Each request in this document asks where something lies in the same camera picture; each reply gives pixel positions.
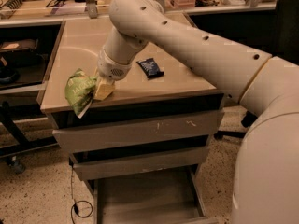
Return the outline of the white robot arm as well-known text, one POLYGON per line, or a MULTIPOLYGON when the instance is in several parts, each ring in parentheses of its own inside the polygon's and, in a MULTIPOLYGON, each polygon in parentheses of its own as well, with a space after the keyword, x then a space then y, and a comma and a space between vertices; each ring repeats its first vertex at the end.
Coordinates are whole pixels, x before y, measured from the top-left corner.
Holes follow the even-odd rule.
POLYGON ((237 155, 232 224, 299 224, 299 66, 172 21, 154 0, 112 0, 109 17, 96 98, 155 44, 257 118, 237 155))

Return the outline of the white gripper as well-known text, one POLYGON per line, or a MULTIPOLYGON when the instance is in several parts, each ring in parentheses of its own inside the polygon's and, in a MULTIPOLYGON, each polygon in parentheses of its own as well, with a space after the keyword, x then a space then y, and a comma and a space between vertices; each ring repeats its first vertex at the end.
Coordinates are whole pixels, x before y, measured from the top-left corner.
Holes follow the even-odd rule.
POLYGON ((105 100, 115 90, 115 81, 124 79, 131 67, 130 64, 115 62, 109 58, 102 49, 99 52, 97 62, 97 68, 101 78, 96 84, 93 98, 98 101, 105 100))

